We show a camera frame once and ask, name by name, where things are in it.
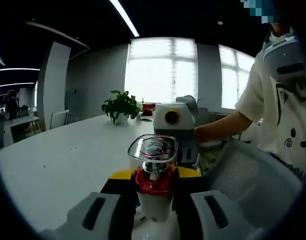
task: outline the white pot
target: white pot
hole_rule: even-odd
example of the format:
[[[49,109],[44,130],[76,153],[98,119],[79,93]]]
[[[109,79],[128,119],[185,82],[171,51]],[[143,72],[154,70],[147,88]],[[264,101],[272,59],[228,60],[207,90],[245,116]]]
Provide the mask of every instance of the white pot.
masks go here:
[[[127,120],[129,118],[129,114],[124,115],[123,113],[120,113],[118,115],[118,118],[115,120],[115,125],[124,125],[127,123]]]

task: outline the table surface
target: table surface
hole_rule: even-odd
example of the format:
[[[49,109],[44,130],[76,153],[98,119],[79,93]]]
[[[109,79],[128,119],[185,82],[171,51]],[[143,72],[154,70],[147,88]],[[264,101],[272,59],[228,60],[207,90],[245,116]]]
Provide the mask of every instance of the table surface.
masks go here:
[[[17,125],[20,125],[20,124],[30,123],[30,122],[37,121],[37,120],[39,120],[39,118],[36,117],[36,116],[31,116],[31,115],[23,116],[23,117],[16,118],[14,120],[6,121],[5,126],[6,127],[14,127],[14,126],[17,126]]]
[[[35,230],[55,229],[112,173],[128,169],[128,147],[153,132],[152,122],[114,126],[105,115],[51,129],[1,150],[1,177]]]

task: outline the black slot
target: black slot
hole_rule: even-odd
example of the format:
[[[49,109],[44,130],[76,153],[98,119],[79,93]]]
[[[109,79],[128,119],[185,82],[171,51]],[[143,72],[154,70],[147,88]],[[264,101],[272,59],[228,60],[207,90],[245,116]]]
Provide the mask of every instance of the black slot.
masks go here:
[[[187,159],[190,160],[192,158],[192,150],[190,148],[187,148]]]
[[[97,199],[95,199],[95,201],[93,202],[92,206],[87,211],[87,214],[85,215],[85,218],[83,220],[82,225],[84,228],[90,231],[94,229],[97,216],[99,212],[101,211],[104,205],[104,202],[105,202],[104,198],[98,197]]]
[[[215,222],[220,229],[223,229],[228,225],[228,220],[221,206],[219,206],[218,202],[213,196],[206,196],[205,200],[212,211]]]
[[[302,62],[294,63],[292,65],[281,66],[277,68],[279,74],[290,74],[304,70],[304,64]]]

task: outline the mesh chair back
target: mesh chair back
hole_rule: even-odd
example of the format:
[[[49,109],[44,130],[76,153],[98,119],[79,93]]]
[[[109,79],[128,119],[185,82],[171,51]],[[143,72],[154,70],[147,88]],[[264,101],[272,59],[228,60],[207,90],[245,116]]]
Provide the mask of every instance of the mesh chair back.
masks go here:
[[[273,227],[300,193],[301,181],[270,154],[232,139],[208,174],[211,189],[236,202],[256,228]]]
[[[52,113],[49,129],[54,129],[54,128],[66,125],[68,112],[69,110]]]

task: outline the ceiling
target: ceiling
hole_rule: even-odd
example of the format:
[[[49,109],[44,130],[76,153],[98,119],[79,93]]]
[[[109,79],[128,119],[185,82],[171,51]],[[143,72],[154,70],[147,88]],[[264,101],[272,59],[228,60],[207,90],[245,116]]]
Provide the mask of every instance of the ceiling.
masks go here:
[[[197,43],[222,44],[255,56],[269,29],[258,17],[250,17],[249,9],[244,9],[239,0],[119,1],[141,38],[192,38]],[[42,1],[38,7],[26,1],[18,6],[11,3],[11,8],[9,5],[0,3],[0,57],[6,68],[40,68],[53,41],[70,46],[73,57],[134,38],[109,0],[84,0],[82,5],[61,0]],[[75,41],[34,25],[47,26]],[[0,85],[35,82],[38,73],[0,71]]]

